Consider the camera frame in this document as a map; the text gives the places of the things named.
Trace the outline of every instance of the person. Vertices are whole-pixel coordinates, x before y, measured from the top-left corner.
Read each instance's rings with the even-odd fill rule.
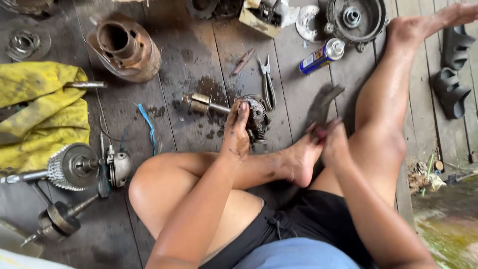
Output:
[[[144,162],[129,197],[156,238],[146,268],[436,268],[393,209],[406,154],[409,77],[427,37],[477,15],[478,5],[457,3],[431,16],[392,20],[348,140],[335,120],[323,143],[311,126],[290,148],[252,156],[248,104],[237,100],[219,153],[166,153]],[[325,169],[310,184],[321,154]],[[278,179],[308,188],[289,210],[275,211],[243,191]]]

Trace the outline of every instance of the black sandal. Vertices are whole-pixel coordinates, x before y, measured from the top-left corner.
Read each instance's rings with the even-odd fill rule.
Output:
[[[459,119],[465,115],[465,98],[471,89],[460,84],[454,71],[447,67],[440,70],[433,82],[433,88],[448,118]]]
[[[467,35],[465,26],[446,27],[443,32],[443,64],[452,70],[458,71],[463,68],[468,60],[467,49],[476,40]]]

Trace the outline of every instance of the dirty foot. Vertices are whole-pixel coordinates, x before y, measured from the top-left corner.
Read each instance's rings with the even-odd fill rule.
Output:
[[[305,188],[312,180],[314,165],[322,153],[322,145],[316,145],[310,134],[306,134],[297,143],[283,150],[291,175],[287,180]]]
[[[478,5],[456,3],[431,16],[398,17],[387,26],[390,39],[419,46],[423,40],[445,27],[471,23],[478,17]]]

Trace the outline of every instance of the wooden floor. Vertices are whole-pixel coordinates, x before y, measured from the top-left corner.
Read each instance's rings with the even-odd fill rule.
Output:
[[[390,19],[398,15],[428,15],[451,4],[449,0],[386,2]],[[290,1],[291,6],[307,4],[317,4],[317,1]],[[118,4],[111,0],[65,0],[60,1],[60,8],[53,18],[42,22],[50,27],[52,36],[52,48],[46,60],[80,66],[91,80],[108,82],[108,89],[91,91],[84,97],[88,102],[90,144],[99,152],[100,115],[104,116],[112,137],[121,137],[127,127],[134,139],[123,145],[136,168],[152,156],[149,127],[135,108],[136,103],[141,103],[149,112],[162,152],[220,149],[222,138],[217,131],[224,118],[217,114],[188,113],[180,104],[181,96],[183,92],[198,90],[215,95],[218,103],[231,105],[237,96],[259,93],[261,76],[254,58],[239,76],[230,76],[238,59],[252,47],[261,58],[271,55],[271,76],[277,95],[277,109],[271,114],[272,129],[267,134],[269,144],[260,151],[276,151],[297,141],[303,134],[312,100],[327,84],[347,88],[332,104],[330,114],[342,116],[353,126],[350,123],[357,94],[374,70],[385,42],[385,33],[382,33],[362,54],[349,48],[343,59],[304,76],[298,72],[298,64],[319,45],[307,43],[304,48],[304,41],[294,26],[282,29],[275,39],[270,39],[237,20],[194,21],[185,12],[183,0],[151,0],[149,7],[145,3]],[[144,25],[160,49],[162,68],[150,82],[129,84],[115,78],[85,43],[84,36],[93,27],[89,17],[111,11],[120,11]],[[0,11],[1,21],[13,17],[13,13]],[[478,24],[467,29],[472,35],[478,34]],[[410,106],[404,128],[407,164],[427,160],[431,153],[453,164],[465,164],[471,154],[478,152],[475,92],[466,99],[464,119],[448,121],[430,89],[429,77],[440,69],[441,37],[435,34],[428,38],[420,46],[413,64]],[[470,61],[459,72],[459,77],[463,84],[478,89],[474,87],[478,83],[478,53],[473,53],[476,50],[474,46]],[[9,62],[9,58],[0,54],[0,63]],[[410,221],[406,173],[404,164],[397,185],[396,209]],[[95,190],[65,192],[46,184],[42,187],[54,201],[76,203],[95,193]],[[28,232],[37,229],[37,214],[44,208],[38,195],[25,184],[0,188],[0,217]],[[82,228],[69,239],[60,244],[43,241],[46,244],[43,258],[88,269],[134,269],[146,265],[154,239],[133,211],[127,187],[96,202],[80,218]]]

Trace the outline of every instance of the blue spray can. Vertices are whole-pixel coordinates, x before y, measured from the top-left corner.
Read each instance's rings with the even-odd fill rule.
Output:
[[[308,75],[312,71],[339,60],[344,55],[344,47],[345,42],[342,40],[338,38],[330,39],[300,63],[300,71]]]

